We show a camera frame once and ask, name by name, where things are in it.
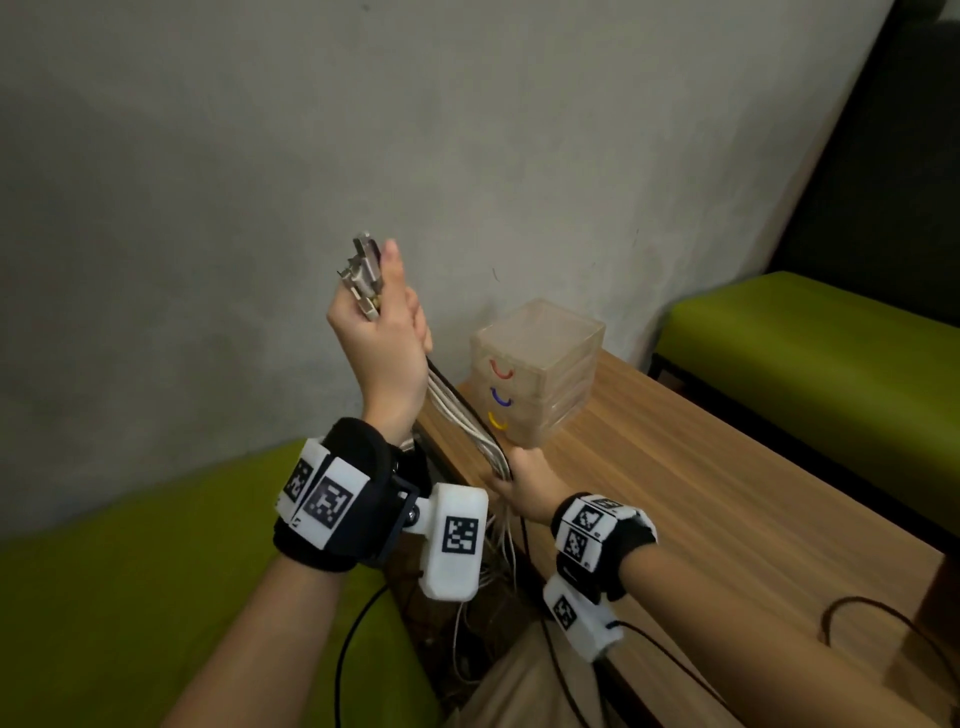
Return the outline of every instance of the white plastic casing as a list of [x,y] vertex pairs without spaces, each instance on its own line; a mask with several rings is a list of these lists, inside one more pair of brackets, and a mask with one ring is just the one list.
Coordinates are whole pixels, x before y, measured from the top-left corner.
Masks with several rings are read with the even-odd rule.
[[429,500],[417,499],[420,519],[410,528],[426,537],[420,588],[431,599],[470,601],[480,582],[487,491],[437,483]]
[[543,587],[543,601],[578,655],[592,663],[623,639],[623,627],[608,627],[616,615],[604,596],[594,604],[555,573]]

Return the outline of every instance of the green bench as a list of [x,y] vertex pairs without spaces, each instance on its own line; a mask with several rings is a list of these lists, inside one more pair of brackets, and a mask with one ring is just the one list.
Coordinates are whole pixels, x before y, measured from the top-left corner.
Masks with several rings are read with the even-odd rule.
[[[0,546],[0,725],[157,726],[268,562],[276,494],[301,443],[227,463]],[[303,724],[333,725],[333,674],[383,584],[347,581]],[[434,728],[440,705],[394,601],[350,643],[346,725]]]
[[778,272],[677,303],[656,355],[960,535],[960,329]]

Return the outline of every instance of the wall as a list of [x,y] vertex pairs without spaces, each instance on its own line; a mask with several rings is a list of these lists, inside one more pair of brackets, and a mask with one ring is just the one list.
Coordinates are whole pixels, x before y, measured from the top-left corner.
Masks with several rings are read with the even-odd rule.
[[638,361],[762,268],[887,0],[33,0],[0,24],[0,533],[322,433],[393,234],[437,360],[544,295]]

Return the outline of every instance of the red drawer handle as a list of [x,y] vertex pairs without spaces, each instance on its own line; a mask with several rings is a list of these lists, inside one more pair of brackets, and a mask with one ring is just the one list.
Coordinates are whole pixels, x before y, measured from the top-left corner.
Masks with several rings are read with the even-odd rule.
[[503,374],[499,369],[496,368],[496,362],[492,359],[490,360],[490,368],[493,369],[493,373],[499,376],[501,379],[509,379],[514,375],[514,370],[511,369],[507,374]]

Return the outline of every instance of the wooden tabletop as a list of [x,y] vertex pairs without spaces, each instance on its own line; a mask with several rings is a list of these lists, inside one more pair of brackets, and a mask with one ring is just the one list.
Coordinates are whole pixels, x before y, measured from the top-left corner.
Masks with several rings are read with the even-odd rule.
[[[483,485],[490,467],[463,432],[430,403],[418,425],[462,482]],[[916,615],[943,560],[607,352],[600,354],[589,403],[543,450],[576,490],[643,508],[664,547],[811,638],[824,608],[844,595],[880,599]],[[550,576],[549,530],[531,524],[530,539],[534,565]],[[629,596],[614,609],[683,655]],[[879,610],[852,605],[838,613],[832,637],[837,651],[947,726],[952,698],[943,670],[932,653],[903,648],[906,635],[905,626]],[[628,633],[610,657],[666,728],[737,725],[639,636]]]

